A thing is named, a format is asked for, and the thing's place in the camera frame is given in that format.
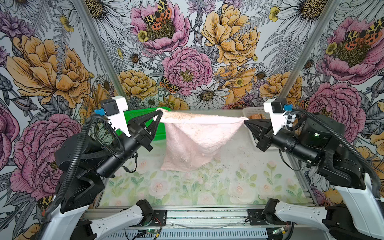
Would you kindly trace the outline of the white plastic basket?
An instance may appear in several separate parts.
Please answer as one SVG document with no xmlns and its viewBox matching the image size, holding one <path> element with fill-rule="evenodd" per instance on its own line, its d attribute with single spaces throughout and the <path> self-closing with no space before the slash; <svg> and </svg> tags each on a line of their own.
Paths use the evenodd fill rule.
<svg viewBox="0 0 384 240">
<path fill-rule="evenodd" d="M 244 108 L 244 109 L 242 109 L 242 112 L 243 112 L 244 117 L 246 117 L 248 119 L 249 119 L 249 116 L 254 115 L 254 114 L 259 114 L 259 113 L 264 114 L 267 117 L 267 119 L 270 119 L 269 113 L 265 113 L 263 107 Z M 251 143 L 252 143 L 253 149 L 255 151 L 259 151 L 260 152 L 261 150 L 257 148 L 258 141 L 257 141 L 256 137 L 254 137 L 253 133 L 250 130 L 248 130 L 248 133 L 249 133 L 249 137 L 251 139 Z"/>
</svg>

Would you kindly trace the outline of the pink towel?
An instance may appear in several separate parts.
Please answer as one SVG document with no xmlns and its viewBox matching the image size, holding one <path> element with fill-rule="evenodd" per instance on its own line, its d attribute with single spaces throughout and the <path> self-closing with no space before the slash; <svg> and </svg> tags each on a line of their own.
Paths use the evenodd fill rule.
<svg viewBox="0 0 384 240">
<path fill-rule="evenodd" d="M 161 109 L 156 117 L 165 125 L 167 150 L 162 171 L 190 172 L 211 162 L 236 132 L 245 117 L 225 117 Z"/>
</svg>

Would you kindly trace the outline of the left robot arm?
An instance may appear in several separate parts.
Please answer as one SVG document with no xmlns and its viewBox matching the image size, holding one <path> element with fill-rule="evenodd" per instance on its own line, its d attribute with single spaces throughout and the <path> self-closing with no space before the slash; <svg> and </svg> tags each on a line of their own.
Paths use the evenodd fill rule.
<svg viewBox="0 0 384 240">
<path fill-rule="evenodd" d="M 52 204 L 47 208 L 35 240 L 99 240 L 127 227 L 146 226 L 154 217 L 152 206 L 140 200 L 113 216 L 89 221 L 82 215 L 127 160 L 138 150 L 152 150 L 163 112 L 125 122 L 129 132 L 118 134 L 104 116 L 93 114 L 79 134 L 66 140 L 55 153 L 63 171 Z"/>
</svg>

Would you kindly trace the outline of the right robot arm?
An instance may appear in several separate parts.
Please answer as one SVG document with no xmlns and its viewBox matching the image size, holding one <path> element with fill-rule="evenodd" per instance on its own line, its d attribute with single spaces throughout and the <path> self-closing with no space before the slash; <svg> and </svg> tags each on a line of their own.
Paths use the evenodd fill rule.
<svg viewBox="0 0 384 240">
<path fill-rule="evenodd" d="M 343 203 L 327 207 L 295 206 L 268 200 L 257 220 L 271 225 L 304 224 L 336 240 L 381 240 L 384 201 L 381 180 L 358 150 L 346 140 L 345 126 L 304 110 L 271 114 L 266 120 L 246 120 L 245 126 L 265 152 L 276 147 L 309 167 L 316 167 L 339 192 Z"/>
</svg>

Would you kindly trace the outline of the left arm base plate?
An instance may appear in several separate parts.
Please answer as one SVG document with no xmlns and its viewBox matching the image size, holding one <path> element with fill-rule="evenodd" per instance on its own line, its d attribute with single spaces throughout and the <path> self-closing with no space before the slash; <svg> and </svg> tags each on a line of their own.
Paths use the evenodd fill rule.
<svg viewBox="0 0 384 240">
<path fill-rule="evenodd" d="M 167 210 L 154 210 L 145 214 L 140 224 L 144 227 L 165 227 L 167 223 Z"/>
</svg>

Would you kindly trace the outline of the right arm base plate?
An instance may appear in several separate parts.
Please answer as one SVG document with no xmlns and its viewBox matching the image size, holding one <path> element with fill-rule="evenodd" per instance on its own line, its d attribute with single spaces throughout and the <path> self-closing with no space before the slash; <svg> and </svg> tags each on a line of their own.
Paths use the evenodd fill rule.
<svg viewBox="0 0 384 240">
<path fill-rule="evenodd" d="M 274 211 L 265 211 L 263 209 L 248 209 L 247 210 L 249 223 L 251 226 L 277 226 L 290 224 L 290 222 L 281 221 Z"/>
</svg>

